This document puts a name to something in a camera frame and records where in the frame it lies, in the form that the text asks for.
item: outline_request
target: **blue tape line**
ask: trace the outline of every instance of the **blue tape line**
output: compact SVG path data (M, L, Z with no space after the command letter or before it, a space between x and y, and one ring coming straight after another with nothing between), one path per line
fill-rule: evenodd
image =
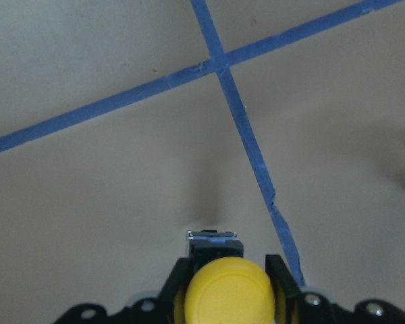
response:
M211 19L209 8L207 7L205 0L191 0L191 2L209 48L213 63L217 68L217 77L219 78L223 93L227 99L237 130L242 138L244 148L261 193L263 194L265 204L275 226L279 241L281 242L288 265L290 266L291 273L297 284L299 286L304 286L305 282L300 268L300 256L296 244L287 222L282 217L279 209L274 203L276 195L275 188L258 146L257 139L252 131L236 83L234 82L230 68L227 64L226 55L223 52L221 41L219 40L215 25Z
M338 10L324 17L289 29L281 34L264 38L253 44L231 51L227 54L229 65L233 66L270 51L280 49L281 47L339 26L340 24L368 14L371 11L383 9L397 2L401 2L401 0L366 0L351 5L345 9Z
M247 61L259 55L274 51L280 47L295 43L318 32L335 27L344 22L358 18L372 10L379 10L401 0L364 0L360 3L331 13L325 17L313 20L301 26L287 30L286 32L268 37L240 49L229 52L226 62L221 59L223 55L213 53L212 57L218 58L217 64L233 66ZM169 76L159 78L152 82L137 86L131 90L113 95L96 103L64 113L63 115L48 119L39 124L24 128L17 132L0 137L0 152L12 149L19 145L52 134L64 128L79 124L88 119L98 117L104 113L131 105L137 101L157 95L179 85L202 78L203 76L218 70L211 60L202 62L193 67L187 67Z

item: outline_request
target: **floor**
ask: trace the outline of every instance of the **floor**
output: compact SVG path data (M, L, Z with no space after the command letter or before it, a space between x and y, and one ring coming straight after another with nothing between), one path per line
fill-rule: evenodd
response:
M226 51L358 1L207 1ZM188 1L0 0L0 136L209 58ZM405 1L236 65L307 284L405 309ZM214 74L0 153L0 323L159 290L186 231L280 253Z

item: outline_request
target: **yellow round object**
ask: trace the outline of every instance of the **yellow round object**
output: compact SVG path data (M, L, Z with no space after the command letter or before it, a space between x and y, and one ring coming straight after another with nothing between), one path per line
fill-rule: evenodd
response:
M272 324L275 296L269 276L243 258L214 260L192 278L184 314L187 324Z

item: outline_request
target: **blue strip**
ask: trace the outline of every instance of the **blue strip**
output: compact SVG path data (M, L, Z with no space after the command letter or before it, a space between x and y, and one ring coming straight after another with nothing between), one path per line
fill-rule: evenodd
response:
M233 66L259 55L280 49L281 47L295 43L306 37L310 37L324 30L361 17L373 10L380 10L397 2L401 2L401 0L366 0L357 3L356 5L351 5L345 9L341 9L324 17L294 27L282 34L273 35L253 44L231 51L227 54L229 65Z
M137 86L131 90L113 95L109 98L91 103L87 106L75 109L69 113L48 119L23 130L0 137L0 152L12 149L31 140L52 134L64 128L79 124L88 119L98 117L104 113L131 105L137 101L157 95L171 88L202 78L203 76L218 70L220 67L233 66L247 61L259 55L274 51L280 47L295 43L318 32L335 27L344 22L353 20L372 10L382 9L401 0L364 0L356 5L331 13L325 17L313 20L301 26L292 28L282 34L271 36L256 43L247 45L235 51L223 54L221 46L213 52L212 57L217 58L217 66L211 60L202 62L196 66L188 67L169 76Z
M237 130L242 138L244 148L248 155L250 164L252 165L261 193L263 194L265 204L270 212L271 220L275 226L277 236L281 242L291 273L297 284L304 286L305 282L300 268L300 256L296 244L294 243L288 224L274 203L276 195L275 188L258 146L257 139L252 131L236 83L234 82L230 68L227 65L227 59L223 52L215 25L211 19L209 8L204 0L191 0L191 2L209 48L213 63L217 68L217 77L221 83L223 93L227 99Z

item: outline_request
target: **yellow sphere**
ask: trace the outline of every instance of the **yellow sphere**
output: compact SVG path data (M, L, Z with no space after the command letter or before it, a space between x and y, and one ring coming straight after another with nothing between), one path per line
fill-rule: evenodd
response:
M187 324L272 324L275 296L269 276L243 258L214 260L192 278L184 313Z

